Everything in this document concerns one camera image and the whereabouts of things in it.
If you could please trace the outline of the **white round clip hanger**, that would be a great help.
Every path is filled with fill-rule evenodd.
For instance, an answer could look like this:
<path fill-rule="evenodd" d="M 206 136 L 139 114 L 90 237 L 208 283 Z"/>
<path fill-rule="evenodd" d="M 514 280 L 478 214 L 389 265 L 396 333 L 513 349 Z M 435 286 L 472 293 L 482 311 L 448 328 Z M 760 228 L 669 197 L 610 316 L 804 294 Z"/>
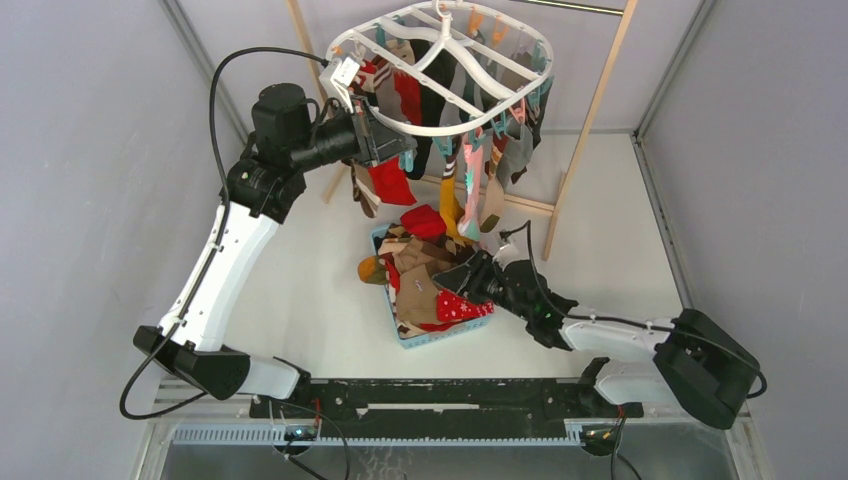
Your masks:
<path fill-rule="evenodd" d="M 461 45 L 457 49 L 459 52 L 471 54 L 469 64 L 482 67 L 483 75 L 494 79 L 496 85 L 505 87 L 506 91 L 502 90 L 501 95 L 495 95 L 495 88 L 484 87 L 478 79 L 473 79 L 469 69 L 460 64 L 457 56 L 445 49 L 437 53 L 435 58 L 430 57 L 432 60 L 427 62 L 429 65 L 425 64 L 420 73 L 427 78 L 426 85 L 436 84 L 445 88 L 446 93 L 468 102 L 477 111 L 471 113 L 460 109 L 458 105 L 447 102 L 446 94 L 437 93 L 433 87 L 425 86 L 422 81 L 414 78 L 409 70 L 399 68 L 401 65 L 407 68 L 420 66 L 420 62 L 426 61 L 428 53 L 432 55 L 431 49 L 435 42 L 415 38 L 416 33 L 441 32 L 432 30 L 431 25 L 409 15 L 408 11 L 406 15 L 398 13 L 395 10 L 368 20 L 366 22 L 370 21 L 369 26 L 372 28 L 360 31 L 360 35 L 375 42 L 377 48 L 383 47 L 387 53 L 368 46 L 359 35 L 356 35 L 359 38 L 351 38 L 351 35 L 344 38 L 341 33 L 331 41 L 325 54 L 328 63 L 347 56 L 359 62 L 359 72 L 349 87 L 351 100 L 357 89 L 375 96 L 377 103 L 371 107 L 372 113 L 393 130 L 419 137 L 448 137 L 469 133 L 503 119 L 507 111 L 517 110 L 522 101 L 538 97 L 548 81 L 543 80 L 540 87 L 531 87 L 527 92 L 526 87 L 532 81 L 530 78 L 505 68 L 477 51 L 466 50 Z M 497 25 L 494 18 L 486 16 L 480 18 L 483 21 L 479 30 L 472 27 L 476 31 L 468 32 L 469 13 L 468 10 L 452 11 L 452 20 L 456 22 L 452 22 L 453 28 L 470 34 L 473 43 L 485 44 L 536 74 L 546 69 L 549 64 L 547 52 L 540 48 L 534 36 L 504 24 Z M 453 130 L 456 133 L 424 134 L 421 128 L 456 128 L 474 120 L 477 120 L 474 122 L 476 126 Z M 409 127 L 418 127 L 416 130 L 421 129 L 418 131 L 422 133 L 412 133 Z"/>

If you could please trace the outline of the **light blue plastic basket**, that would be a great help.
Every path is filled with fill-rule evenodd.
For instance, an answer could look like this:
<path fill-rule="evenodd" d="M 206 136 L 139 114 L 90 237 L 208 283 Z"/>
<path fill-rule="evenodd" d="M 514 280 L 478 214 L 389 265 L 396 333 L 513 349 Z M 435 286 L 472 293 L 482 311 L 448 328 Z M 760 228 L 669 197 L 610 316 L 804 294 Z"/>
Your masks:
<path fill-rule="evenodd" d="M 397 321 L 396 318 L 394 295 L 389 285 L 382 287 L 382 296 L 384 298 L 384 303 L 386 304 L 387 315 L 389 318 L 390 326 L 392 327 L 394 338 L 405 349 L 423 346 L 429 343 L 434 343 L 440 340 L 447 339 L 452 336 L 483 328 L 490 323 L 492 317 L 491 314 L 484 315 L 478 318 L 465 320 L 463 322 L 453 323 L 448 328 L 445 328 L 443 330 L 438 330 L 434 332 L 424 331 L 421 334 L 410 335 L 408 333 L 402 333 L 400 330 L 401 324 Z"/>

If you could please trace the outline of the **long red sock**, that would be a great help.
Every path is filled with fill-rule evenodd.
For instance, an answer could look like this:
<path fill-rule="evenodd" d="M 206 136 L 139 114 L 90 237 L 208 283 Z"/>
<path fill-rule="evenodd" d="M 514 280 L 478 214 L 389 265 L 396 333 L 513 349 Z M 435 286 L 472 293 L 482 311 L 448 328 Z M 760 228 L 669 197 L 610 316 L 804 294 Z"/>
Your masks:
<path fill-rule="evenodd" d="M 369 168 L 374 192 L 383 203 L 399 206 L 412 206 L 417 198 L 411 191 L 406 172 L 400 168 L 397 157 L 388 162 Z"/>

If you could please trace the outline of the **tan brown ribbed sock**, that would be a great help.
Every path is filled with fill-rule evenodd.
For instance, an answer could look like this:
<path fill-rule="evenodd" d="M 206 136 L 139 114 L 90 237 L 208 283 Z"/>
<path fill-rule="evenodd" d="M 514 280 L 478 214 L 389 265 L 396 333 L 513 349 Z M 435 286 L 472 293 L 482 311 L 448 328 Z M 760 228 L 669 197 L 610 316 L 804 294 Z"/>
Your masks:
<path fill-rule="evenodd" d="M 432 277 L 455 267 L 456 255 L 418 237 L 385 239 L 379 255 L 388 254 L 398 273 L 395 291 L 396 318 L 404 326 L 422 331 L 435 329 L 438 295 Z"/>

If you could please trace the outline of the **brown striped sock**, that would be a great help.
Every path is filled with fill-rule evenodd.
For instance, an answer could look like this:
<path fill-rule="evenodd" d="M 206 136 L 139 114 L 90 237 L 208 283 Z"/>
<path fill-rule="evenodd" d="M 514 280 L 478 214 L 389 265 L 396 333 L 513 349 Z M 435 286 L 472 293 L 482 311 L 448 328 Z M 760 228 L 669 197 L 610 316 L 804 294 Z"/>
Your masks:
<path fill-rule="evenodd" d="M 375 218 L 381 205 L 381 199 L 376 193 L 371 175 L 366 168 L 361 167 L 359 165 L 355 165 L 353 168 L 355 169 L 360 189 L 362 190 L 362 193 L 367 197 L 368 202 L 373 208 L 375 214 L 373 218 Z"/>

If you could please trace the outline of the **pink hanging sock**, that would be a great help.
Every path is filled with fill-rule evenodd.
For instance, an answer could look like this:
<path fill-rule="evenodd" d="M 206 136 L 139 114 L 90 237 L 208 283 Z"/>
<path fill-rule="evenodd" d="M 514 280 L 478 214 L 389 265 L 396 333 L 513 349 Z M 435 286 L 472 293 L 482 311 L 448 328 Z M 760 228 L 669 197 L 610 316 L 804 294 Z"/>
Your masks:
<path fill-rule="evenodd" d="M 477 131 L 471 131 L 465 135 L 462 148 L 465 161 L 466 199 L 463 207 L 463 215 L 457 226 L 459 233 L 463 237 L 471 241 L 478 241 L 481 236 L 478 207 L 480 203 L 481 180 L 484 173 L 483 139 Z"/>

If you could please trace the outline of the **wooden hanger rack frame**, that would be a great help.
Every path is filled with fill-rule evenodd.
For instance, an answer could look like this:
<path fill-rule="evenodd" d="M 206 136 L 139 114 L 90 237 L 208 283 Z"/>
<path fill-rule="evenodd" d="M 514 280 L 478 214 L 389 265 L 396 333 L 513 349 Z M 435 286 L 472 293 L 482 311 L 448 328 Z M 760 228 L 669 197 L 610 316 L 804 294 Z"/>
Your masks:
<path fill-rule="evenodd" d="M 290 16 L 290 19 L 292 21 L 294 31 L 296 33 L 296 36 L 297 36 L 301 46 L 306 48 L 307 53 L 314 53 L 313 52 L 313 50 L 314 50 L 313 45 L 311 43 L 311 36 L 310 36 L 310 33 L 308 32 L 309 28 L 307 28 L 308 25 L 303 18 L 302 9 L 301 9 L 301 5 L 300 5 L 299 1 L 285 1 L 285 2 L 286 2 L 286 5 L 287 5 L 287 8 L 289 10 L 289 16 Z M 469 106 L 470 104 L 468 102 L 461 100 L 459 97 L 454 97 L 454 96 L 451 96 L 451 94 L 446 93 L 447 90 L 445 88 L 438 86 L 436 84 L 426 85 L 425 80 L 427 80 L 427 78 L 425 78 L 423 76 L 423 73 L 420 73 L 420 72 L 422 72 L 423 69 L 425 68 L 424 67 L 425 64 L 429 65 L 429 63 L 427 63 L 427 62 L 432 60 L 430 57 L 435 58 L 437 53 L 440 53 L 442 50 L 445 50 L 445 49 L 448 49 L 452 54 L 455 54 L 457 56 L 460 64 L 462 64 L 464 67 L 469 69 L 470 73 L 472 74 L 473 79 L 478 79 L 478 81 L 480 81 L 481 85 L 484 86 L 484 87 L 495 88 L 495 95 L 501 95 L 502 90 L 506 91 L 505 87 L 503 87 L 502 85 L 498 86 L 499 84 L 496 85 L 496 82 L 495 82 L 494 79 L 488 78 L 489 76 L 487 76 L 487 75 L 483 75 L 483 73 L 481 73 L 481 72 L 483 72 L 482 67 L 478 68 L 478 66 L 469 64 L 469 62 L 471 62 L 471 54 L 459 52 L 457 49 L 460 49 L 461 45 L 464 45 L 464 47 L 462 47 L 462 48 L 465 48 L 466 50 L 477 51 L 478 53 L 480 53 L 484 57 L 495 61 L 496 63 L 504 66 L 505 68 L 510 69 L 510 70 L 516 72 L 517 74 L 520 74 L 520 75 L 522 75 L 526 78 L 530 78 L 532 81 L 530 81 L 528 86 L 526 87 L 527 92 L 530 91 L 531 87 L 537 87 L 537 86 L 540 87 L 541 84 L 542 84 L 542 81 L 548 79 L 552 75 L 552 68 L 553 68 L 552 64 L 554 63 L 554 52 L 552 51 L 552 47 L 549 45 L 550 42 L 548 42 L 548 40 L 543 38 L 543 35 L 541 33 L 537 32 L 535 29 L 532 29 L 530 26 L 526 25 L 525 23 L 522 23 L 522 22 L 510 17 L 509 15 L 506 15 L 505 13 L 502 13 L 502 12 L 496 10 L 496 9 L 490 8 L 490 7 L 485 6 L 485 5 L 478 5 L 477 3 L 474 3 L 474 2 L 468 3 L 468 5 L 464 5 L 464 1 L 429 1 L 429 2 L 430 3 L 422 1 L 422 2 L 411 4 L 407 7 L 404 7 L 402 9 L 397 10 L 397 12 L 400 12 L 398 14 L 403 14 L 403 15 L 406 15 L 407 11 L 408 11 L 409 15 L 416 16 L 416 18 L 419 18 L 420 21 L 422 21 L 422 22 L 424 22 L 428 25 L 431 25 L 432 30 L 434 30 L 434 31 L 440 30 L 440 32 L 441 32 L 441 33 L 437 33 L 437 34 L 436 33 L 430 33 L 430 32 L 424 32 L 424 33 L 420 33 L 420 34 L 416 33 L 415 35 L 417 35 L 417 37 L 415 37 L 415 38 L 420 37 L 424 40 L 429 40 L 429 41 L 435 42 L 433 48 L 431 49 L 432 55 L 430 53 L 428 53 L 427 54 L 428 56 L 426 56 L 426 58 L 425 58 L 426 61 L 420 62 L 421 63 L 420 66 L 407 68 L 406 66 L 401 65 L 399 68 L 401 68 L 401 70 L 404 70 L 404 71 L 409 70 L 409 73 L 412 73 L 414 78 L 422 81 L 425 84 L 425 86 L 433 87 L 437 91 L 437 93 L 446 94 L 447 95 L 447 102 L 449 104 L 452 103 L 452 104 L 458 105 L 460 107 L 460 109 L 465 109 L 465 110 L 467 110 L 468 112 L 471 112 L 471 113 L 473 113 L 473 111 L 477 111 L 477 110 L 474 110 L 474 108 L 470 107 Z M 610 46 L 607 58 L 605 60 L 604 66 L 601 70 L 601 74 L 600 74 L 599 80 L 597 82 L 595 91 L 593 93 L 592 100 L 589 104 L 588 111 L 585 115 L 585 119 L 583 121 L 582 128 L 579 131 L 578 139 L 577 139 L 577 142 L 575 144 L 575 148 L 573 150 L 573 153 L 571 155 L 568 168 L 564 171 L 564 173 L 561 176 L 556 202 L 553 205 L 541 204 L 540 203 L 539 205 L 542 205 L 544 207 L 549 207 L 547 210 L 545 210 L 545 208 L 537 207 L 537 206 L 535 206 L 535 204 L 530 205 L 530 203 L 532 203 L 530 200 L 523 199 L 523 198 L 520 198 L 520 197 L 508 196 L 508 195 L 505 196 L 505 200 L 508 201 L 508 202 L 512 202 L 516 205 L 524 205 L 524 206 L 527 206 L 528 208 L 531 208 L 531 209 L 535 208 L 536 210 L 540 210 L 542 213 L 545 213 L 550 217 L 550 224 L 549 224 L 549 227 L 548 227 L 548 233 L 547 233 L 547 237 L 546 237 L 544 251 L 541 255 L 542 259 L 547 261 L 550 258 L 551 251 L 552 251 L 552 248 L 553 248 L 553 245 L 554 245 L 554 240 L 555 240 L 555 237 L 556 237 L 556 229 L 557 229 L 557 225 L 558 225 L 558 222 L 559 222 L 559 216 L 560 216 L 560 214 L 561 214 L 561 212 L 564 208 L 564 205 L 565 205 L 565 202 L 566 202 L 565 199 L 566 199 L 566 196 L 567 196 L 567 193 L 568 193 L 568 189 L 570 188 L 571 181 L 573 180 L 574 175 L 576 174 L 576 170 L 578 169 L 578 165 L 580 164 L 580 160 L 582 158 L 583 152 L 584 152 L 585 147 L 587 145 L 589 135 L 590 135 L 590 133 L 592 131 L 592 127 L 594 125 L 595 118 L 596 118 L 597 113 L 599 111 L 599 108 L 600 108 L 604 93 L 606 91 L 607 85 L 608 85 L 609 80 L 611 78 L 611 75 L 613 73 L 614 66 L 615 66 L 616 61 L 618 59 L 621 46 L 622 46 L 624 39 L 626 37 L 626 33 L 627 33 L 628 28 L 630 26 L 630 23 L 632 21 L 632 17 L 633 17 L 635 10 L 636 10 L 638 1 L 626 1 L 624 8 L 618 8 L 618 9 L 617 8 L 607 8 L 607 7 L 602 7 L 602 6 L 595 6 L 595 5 L 590 5 L 590 4 L 581 4 L 579 2 L 575 3 L 575 2 L 572 2 L 572 1 L 563 1 L 563 2 L 559 2 L 559 1 L 556 1 L 556 2 L 555 1 L 520 1 L 519 3 L 522 3 L 522 2 L 525 3 L 525 4 L 547 5 L 547 6 L 550 6 L 550 7 L 555 7 L 555 8 L 560 8 L 560 9 L 580 11 L 580 12 L 584 12 L 584 13 L 588 13 L 588 14 L 607 15 L 607 16 L 612 16 L 612 17 L 615 17 L 615 18 L 618 19 L 618 26 L 617 26 L 615 36 L 614 36 L 614 38 L 611 42 L 611 46 Z M 428 16 L 424 13 L 421 13 L 420 9 L 425 8 L 425 7 L 429 7 L 431 10 L 433 10 L 435 12 L 435 14 L 440 18 L 440 20 L 435 20 L 431 16 Z M 533 71 L 531 71 L 527 68 L 524 68 L 521 65 L 519 65 L 518 63 L 510 60 L 506 56 L 501 55 L 500 53 L 496 52 L 493 48 L 490 48 L 490 47 L 486 46 L 485 44 L 482 44 L 482 43 L 479 43 L 479 42 L 473 43 L 473 39 L 471 39 L 471 37 L 469 36 L 470 34 L 466 35 L 465 33 L 461 33 L 460 30 L 453 28 L 452 22 L 456 23 L 454 20 L 452 20 L 452 17 L 451 17 L 452 11 L 454 11 L 454 10 L 455 11 L 468 10 L 470 12 L 469 13 L 469 21 L 467 22 L 468 25 L 469 25 L 468 32 L 476 31 L 476 30 L 473 30 L 472 27 L 475 27 L 479 30 L 480 25 L 482 25 L 481 22 L 483 21 L 483 20 L 480 20 L 480 18 L 482 18 L 483 16 L 486 16 L 486 17 L 494 18 L 495 23 L 497 25 L 504 24 L 504 25 L 509 26 L 510 28 L 517 29 L 517 30 L 520 30 L 522 32 L 526 32 L 525 34 L 528 35 L 528 36 L 534 36 L 534 38 L 537 39 L 536 42 L 539 45 L 541 45 L 540 48 L 547 52 L 547 55 L 548 55 L 547 59 L 548 59 L 549 64 L 545 67 L 546 69 L 542 73 L 536 74 Z M 359 35 L 360 37 L 362 37 L 362 41 L 365 42 L 368 46 L 372 46 L 375 49 L 380 50 L 380 52 L 387 53 L 387 51 L 384 51 L 385 49 L 383 49 L 383 47 L 377 48 L 377 44 L 375 42 L 371 41 L 370 39 L 366 39 L 364 36 L 360 35 L 360 33 L 361 33 L 360 31 L 366 31 L 366 30 L 372 28 L 372 26 L 369 26 L 370 21 L 366 22 L 363 25 L 365 25 L 365 26 L 357 26 L 357 27 L 352 28 L 350 30 L 350 32 L 345 31 L 344 33 L 341 34 L 341 37 L 347 38 L 346 37 L 347 35 L 351 35 L 352 36 L 351 38 L 353 38 L 353 37 L 356 37 L 356 35 Z M 323 81 L 323 80 L 321 80 L 321 78 L 324 78 L 324 77 L 321 77 L 321 75 L 323 75 L 323 74 L 319 75 L 318 67 L 310 67 L 310 69 L 312 71 L 312 77 L 313 77 L 313 80 L 315 82 L 315 85 L 318 87 L 318 91 L 321 94 L 321 98 L 324 99 L 324 100 L 326 100 L 327 98 L 330 98 L 332 100 L 333 97 L 331 97 L 331 96 L 328 97 L 328 94 L 327 94 L 327 92 L 330 91 L 330 90 L 326 90 L 326 89 L 329 88 L 329 89 L 332 90 L 335 87 L 332 86 L 332 85 L 330 85 L 330 87 L 326 87 L 324 84 L 321 83 Z M 459 128 L 466 128 L 466 127 L 469 127 L 469 126 L 476 126 L 477 123 L 474 123 L 475 121 L 477 121 L 477 120 L 469 121 L 469 122 L 466 122 L 464 124 L 458 125 L 456 128 L 454 128 L 454 127 L 450 127 L 450 128 L 449 127 L 438 127 L 438 128 L 437 127 L 421 127 L 421 128 L 423 129 L 422 132 L 424 134 L 436 134 L 436 135 L 438 135 L 438 134 L 444 133 L 444 132 L 456 133 L 453 130 L 456 130 L 456 129 L 459 129 Z M 409 131 L 412 132 L 412 133 L 422 133 L 422 132 L 418 131 L 418 130 L 421 130 L 421 129 L 416 130 L 417 128 L 418 127 L 415 127 L 415 128 L 409 127 L 409 129 L 410 129 Z M 321 195 L 321 199 L 322 199 L 324 204 L 329 205 L 332 202 L 333 197 L 335 195 L 335 192 L 336 192 L 337 188 L 339 187 L 339 185 L 342 181 L 342 178 L 345 175 L 345 172 L 347 172 L 348 170 L 353 171 L 351 168 L 344 167 L 344 166 L 340 166 L 336 169 L 335 173 L 333 174 L 331 181 L 327 183 L 326 188 L 324 189 L 324 191 Z"/>

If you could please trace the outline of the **orange sock toe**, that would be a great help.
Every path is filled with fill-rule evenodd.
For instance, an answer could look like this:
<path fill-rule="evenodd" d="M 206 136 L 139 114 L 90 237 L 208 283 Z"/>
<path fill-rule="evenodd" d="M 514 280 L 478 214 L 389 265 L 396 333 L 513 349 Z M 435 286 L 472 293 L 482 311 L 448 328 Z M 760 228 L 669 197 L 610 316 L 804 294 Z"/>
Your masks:
<path fill-rule="evenodd" d="M 390 281 L 385 262 L 380 256 L 363 259 L 357 266 L 357 274 L 366 284 L 386 285 Z"/>

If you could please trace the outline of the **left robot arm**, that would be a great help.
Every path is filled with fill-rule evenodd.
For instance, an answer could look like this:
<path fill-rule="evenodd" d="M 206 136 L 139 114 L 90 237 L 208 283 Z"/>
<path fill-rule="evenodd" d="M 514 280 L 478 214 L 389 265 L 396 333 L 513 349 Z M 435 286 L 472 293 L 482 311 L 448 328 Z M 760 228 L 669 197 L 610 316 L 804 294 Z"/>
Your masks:
<path fill-rule="evenodd" d="M 207 245 L 189 280 L 157 326 L 133 338 L 147 362 L 218 400 L 236 394 L 273 398 L 290 417 L 311 407 L 306 371 L 276 358 L 225 346 L 228 321 L 262 250 L 277 233 L 307 172 L 339 161 L 373 167 L 412 150 L 414 139 L 383 124 L 355 96 L 328 115 L 291 83 L 265 88 L 252 111 L 254 130 L 226 175 Z"/>

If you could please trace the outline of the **red sock in basket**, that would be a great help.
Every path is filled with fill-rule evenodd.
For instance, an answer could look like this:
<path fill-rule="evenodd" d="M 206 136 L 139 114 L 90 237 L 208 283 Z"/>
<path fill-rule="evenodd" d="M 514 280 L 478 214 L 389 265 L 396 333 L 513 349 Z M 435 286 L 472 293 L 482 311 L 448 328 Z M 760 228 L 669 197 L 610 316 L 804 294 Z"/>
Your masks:
<path fill-rule="evenodd" d="M 446 233 L 446 224 L 440 213 L 426 204 L 403 213 L 400 223 L 407 232 L 421 239 L 434 239 Z"/>

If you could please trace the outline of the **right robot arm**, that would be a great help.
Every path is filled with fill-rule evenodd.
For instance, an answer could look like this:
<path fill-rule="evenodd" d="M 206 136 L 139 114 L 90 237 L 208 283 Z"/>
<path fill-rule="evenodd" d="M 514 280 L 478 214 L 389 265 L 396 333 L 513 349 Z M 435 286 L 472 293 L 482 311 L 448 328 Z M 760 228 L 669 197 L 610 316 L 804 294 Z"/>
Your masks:
<path fill-rule="evenodd" d="M 592 416 L 615 405 L 666 403 L 727 430 L 745 402 L 767 389 L 759 361 L 697 309 L 656 319 L 600 314 L 553 292 L 533 259 L 501 265 L 485 251 L 432 281 L 522 319 L 528 334 L 547 348 L 595 355 L 590 381 L 577 391 L 579 406 Z"/>

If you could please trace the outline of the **brown argyle sock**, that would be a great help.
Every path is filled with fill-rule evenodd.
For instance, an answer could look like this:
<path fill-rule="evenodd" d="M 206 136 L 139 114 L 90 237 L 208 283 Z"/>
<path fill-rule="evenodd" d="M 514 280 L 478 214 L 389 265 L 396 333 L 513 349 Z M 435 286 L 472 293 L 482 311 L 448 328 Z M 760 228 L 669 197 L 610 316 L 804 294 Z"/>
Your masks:
<path fill-rule="evenodd" d="M 354 168 L 351 168 L 351 184 L 353 201 L 359 204 L 363 214 L 367 218 L 373 218 L 375 216 L 373 208 L 368 202 L 367 197 L 362 193 L 362 190 L 360 189 Z"/>

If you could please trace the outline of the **red snowflake sock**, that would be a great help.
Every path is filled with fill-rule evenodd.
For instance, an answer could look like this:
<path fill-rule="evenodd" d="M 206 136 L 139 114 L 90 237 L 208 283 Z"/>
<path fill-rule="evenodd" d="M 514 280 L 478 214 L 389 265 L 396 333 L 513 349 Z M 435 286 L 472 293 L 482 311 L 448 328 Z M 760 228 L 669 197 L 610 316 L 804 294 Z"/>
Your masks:
<path fill-rule="evenodd" d="M 436 318 L 440 323 L 459 323 L 492 314 L 495 304 L 492 301 L 473 303 L 450 291 L 441 290 L 436 299 Z"/>

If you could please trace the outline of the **mustard yellow hanging sock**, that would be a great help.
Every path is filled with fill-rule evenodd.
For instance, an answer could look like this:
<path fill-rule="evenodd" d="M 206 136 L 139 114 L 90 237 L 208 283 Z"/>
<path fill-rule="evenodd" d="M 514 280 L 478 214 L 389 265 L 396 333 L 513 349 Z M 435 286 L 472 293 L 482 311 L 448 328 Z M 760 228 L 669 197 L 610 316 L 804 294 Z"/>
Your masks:
<path fill-rule="evenodd" d="M 459 233 L 458 220 L 464 210 L 455 196 L 456 159 L 447 159 L 440 182 L 439 214 L 445 224 L 446 234 L 460 245 L 467 239 Z"/>

